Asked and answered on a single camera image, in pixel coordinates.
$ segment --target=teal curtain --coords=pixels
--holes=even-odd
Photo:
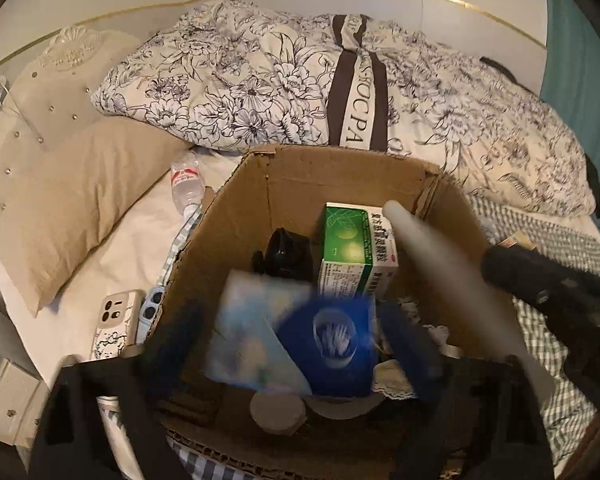
[[[600,177],[600,38],[573,0],[547,0],[547,10],[540,97],[576,133]]]

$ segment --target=plastic water bottle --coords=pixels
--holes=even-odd
[[[186,152],[171,163],[171,196],[178,212],[189,219],[202,203],[205,181],[196,154]]]

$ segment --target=green medicine box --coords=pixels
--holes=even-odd
[[[397,270],[394,232],[381,207],[327,202],[321,294],[382,298]]]

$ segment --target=white drawer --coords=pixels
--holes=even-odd
[[[16,434],[16,446],[27,447],[29,449],[33,447],[33,439],[38,432],[38,421],[42,416],[42,410],[45,408],[48,396],[49,389],[46,387],[45,381],[40,381],[20,423],[20,429]]]
[[[7,363],[0,375],[0,440],[12,446],[39,381]]]

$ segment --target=flower pattern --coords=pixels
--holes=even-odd
[[[327,144],[342,52],[332,19],[207,2],[113,67],[92,102],[218,150]],[[397,23],[367,19],[361,48],[386,68],[388,152],[433,162],[466,192],[531,212],[593,211],[582,147],[538,97]]]

